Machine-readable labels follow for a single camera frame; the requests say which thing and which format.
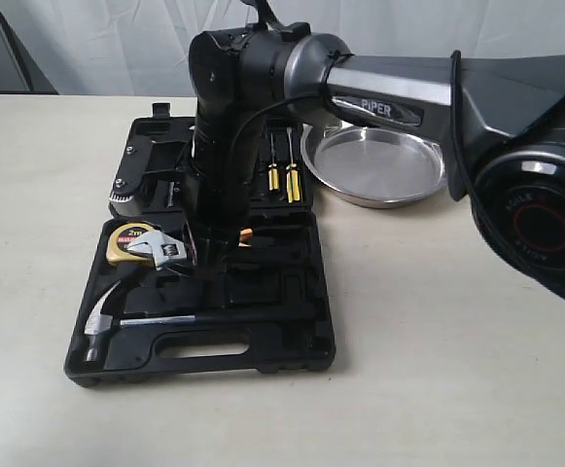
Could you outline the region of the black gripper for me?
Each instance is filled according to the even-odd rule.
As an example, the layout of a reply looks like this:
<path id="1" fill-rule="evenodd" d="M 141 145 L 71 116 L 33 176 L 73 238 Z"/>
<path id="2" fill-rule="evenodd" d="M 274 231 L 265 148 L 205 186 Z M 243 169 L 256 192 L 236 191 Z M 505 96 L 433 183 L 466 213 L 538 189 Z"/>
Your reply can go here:
<path id="1" fill-rule="evenodd" d="M 195 267 L 197 234 L 212 231 L 208 263 L 214 271 L 221 270 L 228 254 L 238 247 L 264 126 L 265 116 L 251 111 L 195 114 L 192 151 L 183 162 L 180 195 L 183 242 Z"/>

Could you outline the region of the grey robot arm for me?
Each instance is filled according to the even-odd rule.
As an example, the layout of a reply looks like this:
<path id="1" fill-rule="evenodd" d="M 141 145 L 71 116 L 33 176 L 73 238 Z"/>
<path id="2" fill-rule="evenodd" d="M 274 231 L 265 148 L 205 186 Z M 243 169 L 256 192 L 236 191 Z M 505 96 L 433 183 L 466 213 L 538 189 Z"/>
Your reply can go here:
<path id="1" fill-rule="evenodd" d="M 565 300 L 565 54 L 356 55 L 304 24 L 205 31 L 189 50 L 197 98 L 182 203 L 195 269 L 239 242 L 265 116 L 336 117 L 441 147 L 454 200 L 488 246 Z"/>

